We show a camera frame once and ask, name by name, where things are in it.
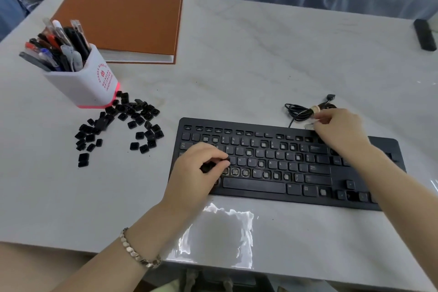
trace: table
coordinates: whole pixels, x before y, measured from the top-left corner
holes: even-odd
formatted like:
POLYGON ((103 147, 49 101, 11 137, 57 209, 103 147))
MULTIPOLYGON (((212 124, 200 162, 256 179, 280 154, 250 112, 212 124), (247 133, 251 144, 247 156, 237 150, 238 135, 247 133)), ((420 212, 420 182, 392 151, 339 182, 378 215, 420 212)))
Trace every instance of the table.
MULTIPOLYGON (((180 118, 287 127, 285 103, 329 93, 369 135, 397 138, 408 172, 438 187, 438 53, 420 50, 411 21, 238 0, 184 0, 176 65, 110 65, 122 90, 161 110, 165 137, 129 151, 135 132, 116 120, 78 169, 74 135, 99 111, 18 57, 62 1, 43 1, 0 44, 2 241, 99 252, 161 199, 180 118)), ((162 257, 435 291, 382 212, 210 196, 162 257)))

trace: brown book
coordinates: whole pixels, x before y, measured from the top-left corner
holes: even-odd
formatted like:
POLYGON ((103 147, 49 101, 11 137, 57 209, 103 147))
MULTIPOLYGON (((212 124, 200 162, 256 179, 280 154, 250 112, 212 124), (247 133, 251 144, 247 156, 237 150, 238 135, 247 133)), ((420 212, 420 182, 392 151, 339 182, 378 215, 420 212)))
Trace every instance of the brown book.
POLYGON ((52 19, 79 20, 107 62, 174 64, 182 0, 64 0, 52 19))

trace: keyboard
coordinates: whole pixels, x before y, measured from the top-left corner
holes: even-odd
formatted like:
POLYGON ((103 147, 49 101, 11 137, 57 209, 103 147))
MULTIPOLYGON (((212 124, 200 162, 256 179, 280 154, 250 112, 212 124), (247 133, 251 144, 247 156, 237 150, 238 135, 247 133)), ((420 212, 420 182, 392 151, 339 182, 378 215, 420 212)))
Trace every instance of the keyboard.
MULTIPOLYGON (((406 171, 396 140, 369 139, 406 171)), ((380 210, 358 173, 315 131, 182 118, 171 171, 176 159, 198 142, 226 152, 231 163, 210 194, 380 210)))

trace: keyboard cord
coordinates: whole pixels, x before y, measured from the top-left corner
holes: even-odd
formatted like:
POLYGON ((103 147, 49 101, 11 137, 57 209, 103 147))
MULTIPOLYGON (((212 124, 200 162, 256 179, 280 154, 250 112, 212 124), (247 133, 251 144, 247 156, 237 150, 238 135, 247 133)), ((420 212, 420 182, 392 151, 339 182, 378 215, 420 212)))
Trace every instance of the keyboard cord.
POLYGON ((332 94, 327 95, 326 101, 324 103, 321 103, 316 106, 312 106, 311 108, 306 108, 301 105, 296 104, 290 104, 286 103, 284 104, 284 107, 288 110, 290 116, 292 117, 292 121, 289 124, 289 128, 292 125, 294 121, 304 121, 309 119, 315 112, 318 112, 318 110, 324 110, 324 109, 333 109, 336 108, 335 105, 331 104, 330 102, 335 99, 335 96, 332 94))

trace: white pen holder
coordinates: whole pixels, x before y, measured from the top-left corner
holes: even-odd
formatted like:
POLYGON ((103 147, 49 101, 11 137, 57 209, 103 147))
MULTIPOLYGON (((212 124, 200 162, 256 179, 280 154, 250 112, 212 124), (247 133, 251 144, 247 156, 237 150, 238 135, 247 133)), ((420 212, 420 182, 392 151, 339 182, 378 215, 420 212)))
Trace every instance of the white pen holder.
POLYGON ((105 108, 112 105, 120 87, 95 45, 79 72, 44 72, 60 92, 80 108, 105 108))

